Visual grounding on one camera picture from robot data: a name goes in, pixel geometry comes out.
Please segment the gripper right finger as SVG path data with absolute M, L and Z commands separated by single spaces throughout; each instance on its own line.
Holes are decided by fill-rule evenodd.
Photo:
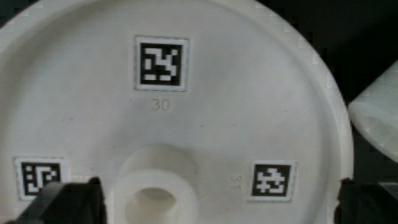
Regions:
M 398 182 L 342 180 L 335 224 L 398 224 Z

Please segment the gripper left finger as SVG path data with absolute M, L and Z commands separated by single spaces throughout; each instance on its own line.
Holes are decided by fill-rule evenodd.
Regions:
M 52 182 L 22 212 L 15 224 L 107 224 L 102 180 Z

